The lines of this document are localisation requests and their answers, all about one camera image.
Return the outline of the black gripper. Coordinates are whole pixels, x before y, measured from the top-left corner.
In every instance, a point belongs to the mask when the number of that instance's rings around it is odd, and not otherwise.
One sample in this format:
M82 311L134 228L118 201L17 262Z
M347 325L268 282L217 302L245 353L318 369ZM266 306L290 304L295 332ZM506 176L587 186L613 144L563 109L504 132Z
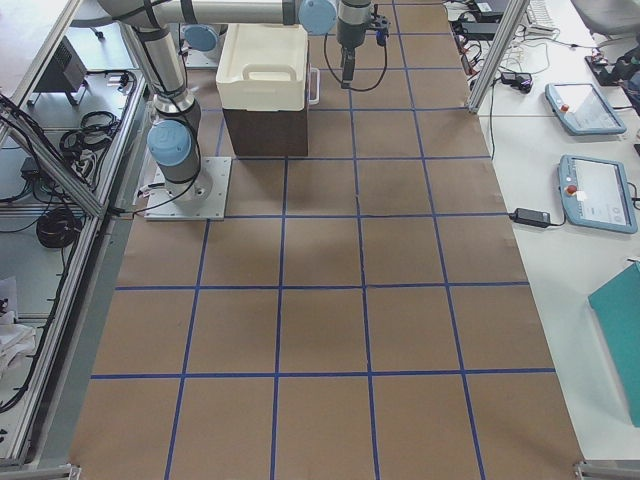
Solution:
M350 89L354 78L356 55L368 31L376 34L379 46L386 44L389 21L372 1L341 0L338 2L337 41L341 48L341 88Z

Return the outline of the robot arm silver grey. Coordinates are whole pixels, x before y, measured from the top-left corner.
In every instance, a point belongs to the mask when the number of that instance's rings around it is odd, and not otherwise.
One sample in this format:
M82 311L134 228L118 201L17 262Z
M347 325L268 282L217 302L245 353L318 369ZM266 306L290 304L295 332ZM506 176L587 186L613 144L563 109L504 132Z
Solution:
M385 17L368 1L103 1L100 6L121 25L153 90L159 122L148 134L147 147L164 175L167 201L178 205L205 199L211 181L197 140L200 106L187 88L170 24L300 25L312 35L336 29L345 88L366 32L380 39L388 35Z

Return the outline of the grey metal arm base plate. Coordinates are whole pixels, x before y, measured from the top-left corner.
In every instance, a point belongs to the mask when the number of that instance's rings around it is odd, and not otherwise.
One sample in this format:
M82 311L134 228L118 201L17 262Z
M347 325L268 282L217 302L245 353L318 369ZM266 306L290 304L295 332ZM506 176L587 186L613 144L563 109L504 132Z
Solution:
M195 182L182 186L166 183L159 167L143 216L152 221L223 220L232 168L231 157L204 157Z

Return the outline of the second metal arm base plate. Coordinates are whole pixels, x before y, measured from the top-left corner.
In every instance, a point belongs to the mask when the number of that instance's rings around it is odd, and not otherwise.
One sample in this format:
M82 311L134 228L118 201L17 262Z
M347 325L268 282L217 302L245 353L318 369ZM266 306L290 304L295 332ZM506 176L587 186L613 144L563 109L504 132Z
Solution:
M216 68L221 57L226 25L190 24L182 28L191 68Z

